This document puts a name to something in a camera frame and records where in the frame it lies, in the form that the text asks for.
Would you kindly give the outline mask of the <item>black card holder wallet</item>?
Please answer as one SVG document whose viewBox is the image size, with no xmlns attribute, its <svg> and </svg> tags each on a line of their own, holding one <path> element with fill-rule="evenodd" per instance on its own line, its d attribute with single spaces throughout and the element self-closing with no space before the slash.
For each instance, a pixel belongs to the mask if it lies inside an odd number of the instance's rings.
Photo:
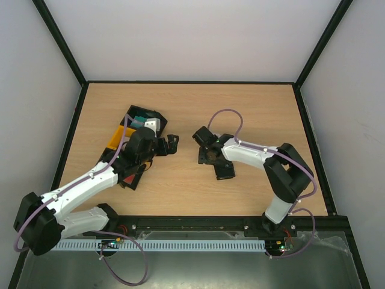
<svg viewBox="0 0 385 289">
<path fill-rule="evenodd" d="M 213 167 L 218 181 L 235 177 L 235 169 L 231 161 L 217 161 L 213 163 Z"/>
</svg>

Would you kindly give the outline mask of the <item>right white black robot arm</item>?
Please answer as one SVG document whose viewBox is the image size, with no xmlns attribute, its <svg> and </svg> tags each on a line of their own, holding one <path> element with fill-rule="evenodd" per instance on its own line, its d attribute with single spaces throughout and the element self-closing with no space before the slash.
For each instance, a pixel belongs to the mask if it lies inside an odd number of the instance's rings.
<svg viewBox="0 0 385 289">
<path fill-rule="evenodd" d="M 270 236 L 283 229 L 284 219 L 309 184 L 316 188 L 312 170 L 289 143 L 260 146 L 230 134 L 217 136 L 205 126 L 192 138 L 199 145 L 198 163 L 212 165 L 217 180 L 235 177 L 234 162 L 265 171 L 274 197 L 262 214 L 261 227 Z"/>
</svg>

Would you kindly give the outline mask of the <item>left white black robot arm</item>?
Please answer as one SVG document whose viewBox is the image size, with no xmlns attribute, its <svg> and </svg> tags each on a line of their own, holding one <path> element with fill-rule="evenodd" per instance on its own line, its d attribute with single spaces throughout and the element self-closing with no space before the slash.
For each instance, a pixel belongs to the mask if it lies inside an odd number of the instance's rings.
<svg viewBox="0 0 385 289">
<path fill-rule="evenodd" d="M 73 210 L 126 178 L 141 175 L 154 157 L 175 154 L 178 142 L 178 135 L 157 137 L 150 128 L 138 128 L 129 137 L 121 134 L 116 149 L 72 182 L 41 196 L 34 192 L 25 195 L 13 225 L 17 232 L 15 251 L 43 255 L 62 239 L 108 227 L 115 212 L 107 205 L 78 213 Z"/>
</svg>

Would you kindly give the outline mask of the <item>teal cards stack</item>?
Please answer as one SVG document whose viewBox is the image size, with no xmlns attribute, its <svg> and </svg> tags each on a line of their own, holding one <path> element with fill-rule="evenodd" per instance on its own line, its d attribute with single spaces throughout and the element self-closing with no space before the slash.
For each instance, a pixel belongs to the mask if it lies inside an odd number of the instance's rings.
<svg viewBox="0 0 385 289">
<path fill-rule="evenodd" d="M 128 119 L 130 120 L 129 126 L 132 128 L 140 128 L 140 127 L 148 127 L 149 126 L 149 122 L 147 121 L 147 119 L 145 117 L 128 116 Z"/>
</svg>

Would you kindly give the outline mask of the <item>black bin with teal cards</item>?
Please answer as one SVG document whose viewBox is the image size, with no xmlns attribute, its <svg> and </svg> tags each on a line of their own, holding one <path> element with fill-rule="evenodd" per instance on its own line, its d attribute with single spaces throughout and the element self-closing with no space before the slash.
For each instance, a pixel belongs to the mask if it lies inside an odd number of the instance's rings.
<svg viewBox="0 0 385 289">
<path fill-rule="evenodd" d="M 161 128 L 157 133 L 152 131 L 150 128 L 146 128 L 146 127 L 133 128 L 133 129 L 135 129 L 135 132 L 131 135 L 131 137 L 133 137 L 133 138 L 140 138 L 140 137 L 141 138 L 147 137 L 147 138 L 154 138 L 154 139 L 161 138 L 162 133 L 163 133 L 163 131 L 167 125 L 167 122 L 168 122 L 167 119 L 161 113 L 159 113 L 155 110 L 150 110 L 150 109 L 142 108 L 139 106 L 131 105 L 129 107 L 128 111 L 126 112 L 126 115 L 122 118 L 122 120 L 119 124 L 119 125 L 124 126 L 124 128 L 123 128 L 123 134 L 124 135 L 125 135 L 126 128 L 130 127 L 129 126 L 130 120 L 128 119 L 128 116 L 132 116 L 132 117 L 141 116 L 141 117 L 145 117 L 146 119 L 158 118 L 161 121 Z"/>
</svg>

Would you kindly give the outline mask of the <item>yellow bin with white cards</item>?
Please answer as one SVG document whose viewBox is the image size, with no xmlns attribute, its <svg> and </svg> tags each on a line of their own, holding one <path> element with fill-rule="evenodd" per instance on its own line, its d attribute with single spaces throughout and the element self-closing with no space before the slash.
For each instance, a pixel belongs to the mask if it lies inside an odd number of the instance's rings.
<svg viewBox="0 0 385 289">
<path fill-rule="evenodd" d="M 116 150 L 122 140 L 122 134 L 123 134 L 123 125 L 119 125 L 116 129 L 115 133 L 109 140 L 106 148 Z M 123 142 L 128 141 L 131 138 L 131 135 L 135 132 L 135 129 L 127 127 L 125 131 L 125 136 L 123 138 Z"/>
</svg>

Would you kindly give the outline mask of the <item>black bin with red cards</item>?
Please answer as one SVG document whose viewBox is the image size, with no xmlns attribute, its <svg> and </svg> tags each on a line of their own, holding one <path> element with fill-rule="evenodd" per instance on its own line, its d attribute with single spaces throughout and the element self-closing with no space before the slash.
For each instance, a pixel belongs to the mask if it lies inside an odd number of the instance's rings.
<svg viewBox="0 0 385 289">
<path fill-rule="evenodd" d="M 151 166 L 151 161 L 132 162 L 123 152 L 120 152 L 112 164 L 112 168 L 118 173 L 118 185 L 123 188 L 136 190 L 145 170 Z"/>
</svg>

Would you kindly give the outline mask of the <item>red white cards stack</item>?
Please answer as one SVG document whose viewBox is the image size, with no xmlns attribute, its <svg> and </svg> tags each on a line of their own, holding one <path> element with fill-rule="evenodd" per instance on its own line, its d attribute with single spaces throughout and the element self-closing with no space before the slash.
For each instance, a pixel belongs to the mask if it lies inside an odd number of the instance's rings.
<svg viewBox="0 0 385 289">
<path fill-rule="evenodd" d="M 126 183 L 126 184 L 131 185 L 134 179 L 135 179 L 135 175 L 130 175 L 130 176 L 126 177 L 123 180 L 123 182 Z"/>
</svg>

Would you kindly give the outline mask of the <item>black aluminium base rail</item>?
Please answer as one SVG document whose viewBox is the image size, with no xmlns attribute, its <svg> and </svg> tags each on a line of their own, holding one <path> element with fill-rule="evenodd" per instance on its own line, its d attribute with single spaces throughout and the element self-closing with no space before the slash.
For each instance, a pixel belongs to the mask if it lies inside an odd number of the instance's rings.
<svg viewBox="0 0 385 289">
<path fill-rule="evenodd" d="M 294 216 L 287 217 L 279 225 L 267 224 L 261 216 L 241 217 L 181 217 L 181 216 L 118 216 L 104 229 L 118 232 L 119 227 L 127 229 L 130 237 L 144 231 L 220 231 L 243 232 L 246 237 L 260 239 L 283 238 L 290 234 L 295 237 L 298 232 L 343 232 L 352 235 L 352 230 L 345 216 Z"/>
</svg>

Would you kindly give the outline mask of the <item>black cage frame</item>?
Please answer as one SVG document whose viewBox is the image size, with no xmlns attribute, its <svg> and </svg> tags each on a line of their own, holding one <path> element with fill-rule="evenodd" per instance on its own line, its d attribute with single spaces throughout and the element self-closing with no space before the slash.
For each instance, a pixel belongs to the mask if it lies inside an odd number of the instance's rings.
<svg viewBox="0 0 385 289">
<path fill-rule="evenodd" d="M 78 120 L 81 115 L 81 110 L 85 100 L 85 94 L 87 92 L 88 86 L 91 83 L 94 83 L 95 81 L 94 80 L 87 81 L 85 79 L 84 75 L 80 70 L 80 67 L 78 66 L 70 48 L 68 47 L 65 41 L 65 38 L 63 37 L 45 1 L 33 1 L 32 3 L 36 7 L 36 10 L 40 14 L 47 29 L 49 30 L 57 46 L 59 47 L 61 53 L 66 59 L 69 67 L 71 68 L 73 74 L 75 75 L 76 79 L 81 85 L 81 92 L 79 94 L 78 101 L 76 103 L 72 121 L 69 126 L 69 131 L 66 136 L 66 141 L 64 143 L 63 150 L 61 152 L 60 160 L 57 165 L 54 179 L 52 181 L 51 188 L 57 188 L 64 172 L 64 165 L 66 164 L 69 150 L 72 144 L 72 140 L 75 135 L 75 130 L 78 125 Z M 327 181 L 324 166 L 319 153 L 319 148 L 318 148 L 318 145 L 316 144 L 314 130 L 311 128 L 309 114 L 306 111 L 300 88 L 303 86 L 305 80 L 309 76 L 310 72 L 312 71 L 313 67 L 318 61 L 320 55 L 322 54 L 323 50 L 327 46 L 327 43 L 331 39 L 332 35 L 334 34 L 335 30 L 339 26 L 340 22 L 342 21 L 343 17 L 347 13 L 352 3 L 353 1 L 340 1 L 331 19 L 329 20 L 325 30 L 323 31 L 320 39 L 318 40 L 314 50 L 312 51 L 309 59 L 307 60 L 304 68 L 302 69 L 298 79 L 295 82 L 290 82 L 290 81 L 210 81 L 210 80 L 204 81 L 204 80 L 184 80 L 184 79 L 183 80 L 143 80 L 143 81 L 142 80 L 116 80 L 116 81 L 100 80 L 99 82 L 103 84 L 291 85 L 294 90 L 295 99 L 300 112 L 301 121 L 303 123 L 307 142 L 310 148 L 310 153 L 312 155 L 312 160 L 315 162 L 316 172 L 318 173 L 318 176 L 321 178 L 320 187 L 322 191 L 322 196 L 324 198 L 324 202 L 327 205 L 328 216 L 317 217 L 316 220 L 319 220 L 321 224 L 325 226 L 324 228 L 326 230 L 338 229 L 341 231 L 342 228 L 339 228 L 338 225 L 340 225 L 342 222 L 347 223 L 348 218 L 346 216 L 338 216 L 336 214 L 336 207 L 334 204 L 333 197 L 331 195 L 330 186 Z"/>
</svg>

